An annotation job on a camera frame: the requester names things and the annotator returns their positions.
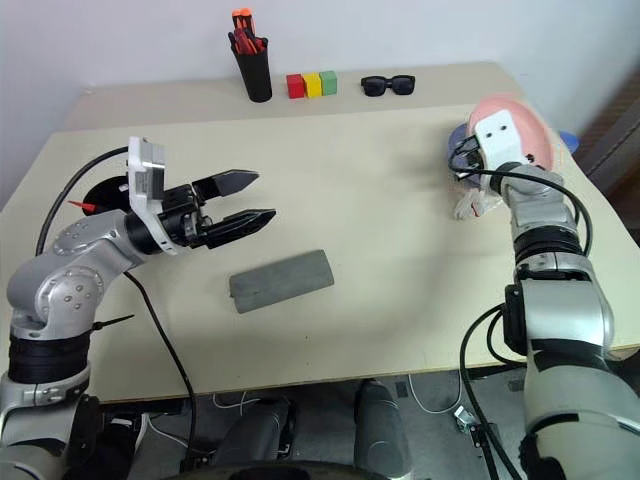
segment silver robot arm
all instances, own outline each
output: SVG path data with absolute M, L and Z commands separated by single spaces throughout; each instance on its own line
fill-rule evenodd
M 101 427 L 85 394 L 95 313 L 109 284 L 162 251 L 215 248 L 257 232 L 274 210 L 246 210 L 213 224 L 206 200 L 242 190 L 258 175 L 230 170 L 163 189 L 160 147 L 132 138 L 132 211 L 109 211 L 64 229 L 11 277 L 9 369 L 0 380 L 0 478 L 52 480 L 92 453 Z
M 481 188 L 511 210 L 516 268 L 502 313 L 505 343 L 527 357 L 522 467 L 530 479 L 635 478 L 640 401 L 606 363 L 611 308 L 564 194 L 514 178 L 563 185 L 560 175 L 529 164 L 517 132 L 507 110 L 481 120 L 457 152 L 473 168 L 454 170 L 480 171 Z

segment beige table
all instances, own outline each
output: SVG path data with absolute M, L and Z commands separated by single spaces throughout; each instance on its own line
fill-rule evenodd
M 129 135 L 143 135 L 166 146 L 167 186 L 229 168 L 260 172 L 244 192 L 211 202 L 214 218 L 245 208 L 278 211 L 254 236 L 213 251 L 159 256 L 136 271 L 198 392 L 456 368 L 468 325 L 502 301 L 513 255 L 504 206 L 477 220 L 453 220 L 446 139 L 481 97 L 519 89 L 492 64 L 396 70 L 408 71 L 417 76 L 411 97 L 364 97 L 362 72 L 339 75 L 340 94 L 332 98 L 293 102 L 274 82 L 274 98 L 264 105 L 245 101 L 237 80 L 118 87 L 83 97 L 2 212 L 3 288 L 33 254 L 46 210 L 71 174 Z M 636 345 L 640 251 L 565 148 L 558 143 L 556 150 L 567 185 L 594 220 L 592 259 L 616 316 L 615 344 Z M 123 172 L 123 160 L 102 164 L 70 198 Z M 78 214 L 64 207 L 52 231 Z M 333 268 L 333 287 L 236 313 L 230 275 L 318 248 Z M 4 369 L 4 298 L 0 308 Z M 136 317 L 92 339 L 92 391 L 103 400 L 183 394 L 138 293 L 120 278 L 97 319 L 128 313 Z M 468 358 L 471 365 L 493 363 L 484 331 Z

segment green block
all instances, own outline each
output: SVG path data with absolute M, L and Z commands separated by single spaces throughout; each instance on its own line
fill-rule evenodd
M 322 81 L 322 95 L 335 95 L 338 93 L 338 77 L 336 72 L 328 70 L 320 72 L 320 80 Z

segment floor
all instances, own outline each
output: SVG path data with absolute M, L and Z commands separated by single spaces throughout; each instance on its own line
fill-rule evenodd
M 514 463 L 524 434 L 522 392 L 518 391 L 524 370 L 514 370 L 474 381 L 474 391 L 489 421 L 498 426 L 499 435 Z M 396 383 L 407 385 L 407 376 L 378 378 L 392 392 L 405 425 L 414 460 L 416 480 L 485 479 L 489 478 L 482 451 L 471 438 L 460 433 L 451 413 L 432 415 L 421 411 L 413 398 L 398 397 Z M 437 410 L 449 405 L 457 395 L 457 372 L 441 372 L 413 376 L 418 398 L 425 407 Z M 246 398 L 286 395 L 298 405 L 297 435 L 293 445 L 294 460 L 324 460 L 350 464 L 353 458 L 355 425 L 353 401 L 357 381 L 319 383 L 298 387 L 248 392 Z M 220 403 L 235 403 L 240 393 L 216 397 Z M 463 394 L 461 404 L 470 409 Z M 211 396 L 198 398 L 198 437 L 205 441 L 201 448 L 215 448 L 227 429 L 239 416 L 239 409 L 218 409 Z M 160 416 L 156 427 L 185 437 L 189 412 Z M 184 448 L 172 440 L 148 430 L 140 447 L 129 480 L 166 478 L 178 473 Z M 500 477 L 507 478 L 499 465 Z

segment black cup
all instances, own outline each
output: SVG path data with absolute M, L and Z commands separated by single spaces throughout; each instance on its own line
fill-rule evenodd
M 255 55 L 239 55 L 231 49 L 238 62 L 238 67 L 240 67 L 249 99 L 253 102 L 266 102 L 271 98 L 267 39 L 264 38 L 263 42 L 265 49 Z

